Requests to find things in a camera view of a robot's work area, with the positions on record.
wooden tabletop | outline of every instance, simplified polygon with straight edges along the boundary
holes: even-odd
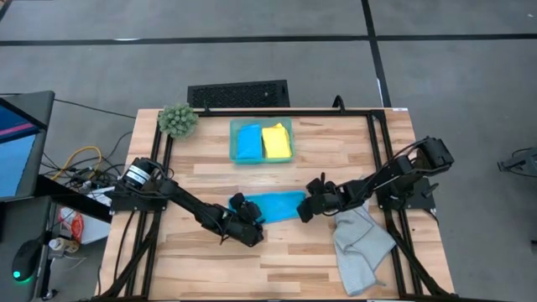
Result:
[[[138,111],[127,163],[149,157],[158,109]],[[415,140],[407,111],[386,109],[388,129],[397,152]],[[170,168],[174,180],[200,200],[226,206],[228,197],[285,190],[305,190],[321,172],[336,184],[375,171],[365,117],[292,117],[295,159],[287,164],[237,166],[229,160],[230,117],[202,117],[194,134],[175,140]],[[383,150],[380,126],[376,126]],[[162,162],[165,137],[159,149]],[[369,207],[384,226],[374,197]],[[453,291],[436,222],[424,211],[407,211],[416,256],[438,284]],[[129,213],[114,216],[102,261],[102,287],[113,279],[119,242]],[[132,253],[138,214],[128,228],[121,269]],[[332,217],[316,216],[264,226],[264,241],[246,247],[232,239],[219,246],[219,236],[200,227],[194,217],[169,203],[164,212],[156,252],[150,299],[350,299],[341,284],[331,234]],[[405,283],[412,293],[406,259],[401,253]],[[140,264],[134,293],[140,293],[145,260]],[[375,285],[361,299],[398,298],[394,268],[388,255],[379,265]]]

succulent plant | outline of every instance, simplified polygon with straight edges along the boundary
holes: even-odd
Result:
[[[172,138],[187,138],[194,132],[198,115],[188,105],[177,104],[165,107],[159,116],[160,131]]]

computer mouse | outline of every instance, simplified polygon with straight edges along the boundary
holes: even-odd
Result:
[[[11,266],[16,281],[24,281],[32,277],[37,268],[41,246],[39,239],[28,240],[20,246]]]

gray floor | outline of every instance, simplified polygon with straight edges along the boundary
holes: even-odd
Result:
[[[370,1],[378,34],[537,33],[524,0]],[[365,34],[359,0],[15,1],[0,39],[115,39],[262,34]],[[537,40],[382,42],[394,107],[408,107],[418,137],[443,138],[456,164],[435,177],[453,282],[466,297],[534,301],[537,189],[496,162],[534,145]],[[0,92],[54,90],[60,99],[135,114],[184,102],[186,87],[286,79],[293,107],[380,107],[367,42],[3,47]],[[133,121],[55,104],[46,144],[57,163],[81,146],[105,153]],[[112,157],[125,159],[128,139]],[[55,301],[94,293],[104,242],[80,267],[58,262]],[[76,282],[70,279],[78,276]]]

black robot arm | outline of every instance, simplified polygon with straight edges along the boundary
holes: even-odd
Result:
[[[417,156],[409,158],[409,153],[417,149]],[[325,183],[325,174],[312,180],[307,186],[310,197],[297,208],[300,219],[308,222],[313,215],[337,213],[363,205],[375,190],[385,185],[392,187],[392,198],[404,199],[414,194],[414,184],[424,176],[433,176],[447,171],[453,158],[441,139],[424,138],[405,147],[377,172],[362,180],[350,180],[341,185],[331,181]],[[436,185],[428,185],[423,194],[430,194]]]
[[[233,238],[249,247],[253,247],[263,240],[263,228],[256,220],[261,211],[252,202],[246,201],[242,193],[232,197],[231,204],[234,211],[224,206],[210,205],[195,198],[173,180],[163,180],[159,188],[162,195],[176,205],[194,214],[203,228],[222,237],[222,241]]]
[[[257,205],[246,201],[241,193],[232,197],[232,210],[218,204],[207,204],[166,177],[162,166],[150,159],[136,158],[117,182],[110,197],[112,206],[129,203],[138,205],[135,210],[147,205],[160,205],[155,208],[165,209],[165,202],[171,200],[192,213],[206,230],[220,236],[221,243],[233,238],[253,247],[263,240],[262,221],[258,221],[261,211]]]

